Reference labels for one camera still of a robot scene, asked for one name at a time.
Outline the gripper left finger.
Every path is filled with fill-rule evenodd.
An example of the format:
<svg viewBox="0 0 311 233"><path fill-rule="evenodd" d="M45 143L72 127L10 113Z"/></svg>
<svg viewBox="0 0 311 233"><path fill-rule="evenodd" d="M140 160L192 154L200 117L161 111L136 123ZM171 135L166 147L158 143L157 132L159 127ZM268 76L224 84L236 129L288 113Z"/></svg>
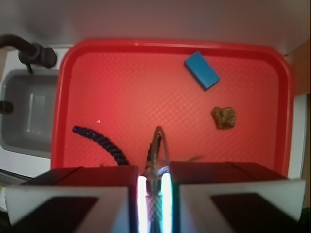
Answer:
<svg viewBox="0 0 311 233"><path fill-rule="evenodd" d="M11 233L136 233L137 166L58 168L5 189Z"/></svg>

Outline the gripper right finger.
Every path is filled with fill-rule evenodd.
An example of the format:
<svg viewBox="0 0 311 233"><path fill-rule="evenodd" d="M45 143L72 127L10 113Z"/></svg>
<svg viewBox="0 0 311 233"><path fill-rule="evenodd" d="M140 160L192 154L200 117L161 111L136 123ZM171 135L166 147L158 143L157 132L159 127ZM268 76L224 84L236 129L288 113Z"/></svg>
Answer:
<svg viewBox="0 0 311 233"><path fill-rule="evenodd" d="M174 233L296 233L306 182L256 163L169 163Z"/></svg>

